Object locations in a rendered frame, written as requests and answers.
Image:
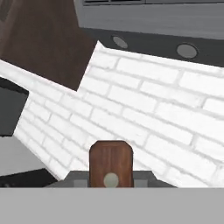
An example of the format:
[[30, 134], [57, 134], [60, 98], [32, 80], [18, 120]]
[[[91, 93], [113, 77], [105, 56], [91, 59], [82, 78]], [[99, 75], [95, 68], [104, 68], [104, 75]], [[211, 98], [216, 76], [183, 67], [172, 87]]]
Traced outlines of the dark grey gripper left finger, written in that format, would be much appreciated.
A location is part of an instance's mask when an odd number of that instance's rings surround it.
[[49, 187], [59, 187], [59, 188], [89, 187], [88, 171], [70, 171], [63, 180], [52, 183], [49, 185]]

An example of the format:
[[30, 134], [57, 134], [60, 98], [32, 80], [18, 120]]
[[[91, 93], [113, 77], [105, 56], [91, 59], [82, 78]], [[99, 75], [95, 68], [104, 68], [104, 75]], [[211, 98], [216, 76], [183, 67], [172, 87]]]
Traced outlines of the dark brown wooden cupboard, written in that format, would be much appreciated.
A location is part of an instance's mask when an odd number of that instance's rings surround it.
[[0, 60], [76, 91], [95, 45], [74, 0], [0, 0]]

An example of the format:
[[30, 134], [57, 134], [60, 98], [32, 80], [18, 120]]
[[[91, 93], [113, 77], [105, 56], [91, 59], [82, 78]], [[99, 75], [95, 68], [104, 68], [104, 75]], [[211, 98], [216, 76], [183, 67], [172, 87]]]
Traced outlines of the grey range hood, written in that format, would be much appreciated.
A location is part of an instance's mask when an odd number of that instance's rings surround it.
[[224, 67], [224, 0], [73, 0], [79, 27], [104, 46]]

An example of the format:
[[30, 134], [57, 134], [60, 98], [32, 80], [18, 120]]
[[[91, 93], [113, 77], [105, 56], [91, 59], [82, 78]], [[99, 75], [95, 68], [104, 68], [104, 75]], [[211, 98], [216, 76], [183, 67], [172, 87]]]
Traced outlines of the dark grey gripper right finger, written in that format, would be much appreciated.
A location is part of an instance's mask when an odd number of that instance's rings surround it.
[[133, 171], [134, 187], [168, 187], [174, 188], [174, 185], [168, 184], [158, 179], [152, 171]]

